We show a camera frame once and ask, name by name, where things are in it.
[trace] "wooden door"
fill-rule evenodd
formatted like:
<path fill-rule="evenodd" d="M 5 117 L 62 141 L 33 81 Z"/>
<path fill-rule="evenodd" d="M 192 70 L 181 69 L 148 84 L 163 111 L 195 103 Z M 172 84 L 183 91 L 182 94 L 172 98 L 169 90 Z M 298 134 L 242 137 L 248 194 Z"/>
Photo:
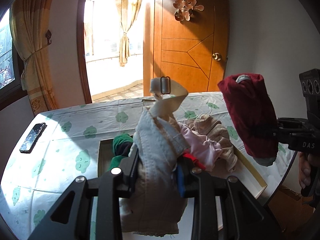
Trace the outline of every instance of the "wooden door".
<path fill-rule="evenodd" d="M 229 2 L 196 0 L 204 10 L 192 10 L 190 21 L 177 21 L 175 1 L 155 0 L 153 69 L 146 78 L 169 76 L 189 92 L 219 91 L 227 59 Z M 214 60 L 213 53 L 221 60 Z"/>

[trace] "brass door knob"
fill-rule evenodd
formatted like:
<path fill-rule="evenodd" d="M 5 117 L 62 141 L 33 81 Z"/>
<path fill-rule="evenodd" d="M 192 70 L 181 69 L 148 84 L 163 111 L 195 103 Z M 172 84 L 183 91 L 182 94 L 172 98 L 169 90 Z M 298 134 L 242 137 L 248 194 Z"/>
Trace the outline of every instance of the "brass door knob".
<path fill-rule="evenodd" d="M 220 61 L 221 60 L 221 54 L 216 52 L 212 54 L 212 57 L 215 61 Z"/>

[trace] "silver bolt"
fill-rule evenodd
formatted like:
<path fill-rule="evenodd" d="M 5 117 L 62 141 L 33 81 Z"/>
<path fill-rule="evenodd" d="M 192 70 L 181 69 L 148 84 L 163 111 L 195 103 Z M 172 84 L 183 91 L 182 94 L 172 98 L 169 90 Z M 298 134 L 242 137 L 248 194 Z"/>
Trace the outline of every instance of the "silver bolt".
<path fill-rule="evenodd" d="M 229 176 L 228 177 L 229 182 L 236 183 L 238 182 L 238 178 L 236 176 Z"/>
<path fill-rule="evenodd" d="M 201 173 L 201 169 L 199 168 L 199 167 L 194 167 L 194 168 L 192 168 L 192 170 L 191 170 L 191 172 L 193 173 L 193 174 L 199 174 L 199 173 Z"/>
<path fill-rule="evenodd" d="M 82 182 L 84 182 L 84 180 L 85 180 L 85 177 L 84 177 L 84 176 L 76 177 L 76 182 L 77 182 L 77 183 L 82 183 Z"/>
<path fill-rule="evenodd" d="M 120 168 L 113 168 L 113 169 L 111 170 L 111 173 L 112 173 L 113 175 L 120 174 L 120 173 L 121 173 L 121 169 L 120 169 Z"/>

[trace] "table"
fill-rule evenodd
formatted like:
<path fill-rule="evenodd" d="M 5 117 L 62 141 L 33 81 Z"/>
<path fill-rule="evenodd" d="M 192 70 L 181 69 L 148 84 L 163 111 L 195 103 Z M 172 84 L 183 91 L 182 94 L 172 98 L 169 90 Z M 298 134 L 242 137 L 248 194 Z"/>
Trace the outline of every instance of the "table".
<path fill-rule="evenodd" d="M 18 239 L 28 239 L 77 176 L 97 177 L 100 141 L 124 132 L 133 134 L 141 111 L 141 98 L 135 98 L 73 106 L 34 118 L 9 158 L 0 188 L 0 213 Z M 174 116 L 177 121 L 183 121 L 201 114 L 211 114 L 224 126 L 233 127 L 221 92 L 190 93 Z M 19 148 L 31 128 L 41 122 L 47 127 L 31 154 L 20 153 Z M 294 151 L 279 144 L 275 163 L 263 167 L 245 152 L 237 134 L 230 139 L 268 184 L 258 199 L 265 204 L 283 180 Z"/>

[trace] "red cloth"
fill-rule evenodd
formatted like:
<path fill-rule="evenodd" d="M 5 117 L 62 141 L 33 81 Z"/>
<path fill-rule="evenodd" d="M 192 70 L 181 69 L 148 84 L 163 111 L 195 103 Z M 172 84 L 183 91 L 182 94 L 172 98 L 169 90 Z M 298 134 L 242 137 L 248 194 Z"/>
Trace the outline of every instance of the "red cloth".
<path fill-rule="evenodd" d="M 248 75 L 251 80 L 237 83 L 236 79 L 240 75 Z M 247 153 L 255 158 L 276 157 L 278 142 L 256 138 L 251 132 L 251 128 L 256 125 L 277 126 L 276 113 L 263 77 L 259 74 L 233 75 L 220 81 L 218 87 Z"/>
<path fill-rule="evenodd" d="M 182 154 L 183 157 L 189 158 L 193 161 L 194 165 L 199 167 L 201 170 L 205 171 L 205 167 L 199 162 L 199 160 L 190 154 L 188 150 L 185 150 Z"/>

